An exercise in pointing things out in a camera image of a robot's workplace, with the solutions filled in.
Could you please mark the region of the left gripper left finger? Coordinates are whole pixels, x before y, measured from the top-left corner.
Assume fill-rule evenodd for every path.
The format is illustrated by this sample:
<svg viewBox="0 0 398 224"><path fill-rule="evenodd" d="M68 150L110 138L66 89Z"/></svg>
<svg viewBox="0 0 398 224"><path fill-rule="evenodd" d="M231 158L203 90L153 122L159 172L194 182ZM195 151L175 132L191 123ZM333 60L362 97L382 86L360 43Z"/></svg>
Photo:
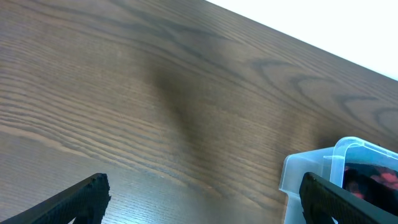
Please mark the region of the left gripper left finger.
<svg viewBox="0 0 398 224"><path fill-rule="evenodd" d="M101 223L111 196L108 176L96 173L2 224Z"/></svg>

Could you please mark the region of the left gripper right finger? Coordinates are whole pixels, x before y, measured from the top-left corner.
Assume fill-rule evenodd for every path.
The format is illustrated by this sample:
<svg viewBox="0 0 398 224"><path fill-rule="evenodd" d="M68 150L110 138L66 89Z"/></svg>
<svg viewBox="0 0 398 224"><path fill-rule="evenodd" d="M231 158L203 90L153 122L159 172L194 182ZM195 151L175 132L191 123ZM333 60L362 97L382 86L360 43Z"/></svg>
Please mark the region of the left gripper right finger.
<svg viewBox="0 0 398 224"><path fill-rule="evenodd" d="M394 224L397 216L313 172L304 174L299 195L307 224Z"/></svg>

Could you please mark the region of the red plaid flannel shirt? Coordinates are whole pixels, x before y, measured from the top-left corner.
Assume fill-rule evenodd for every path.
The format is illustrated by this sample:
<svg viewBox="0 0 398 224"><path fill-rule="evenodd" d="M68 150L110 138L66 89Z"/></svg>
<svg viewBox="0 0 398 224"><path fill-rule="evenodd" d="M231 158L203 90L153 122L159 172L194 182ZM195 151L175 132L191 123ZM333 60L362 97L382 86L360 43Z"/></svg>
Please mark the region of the red plaid flannel shirt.
<svg viewBox="0 0 398 224"><path fill-rule="evenodd" d="M371 164L347 163L342 188L397 216L397 171Z"/></svg>

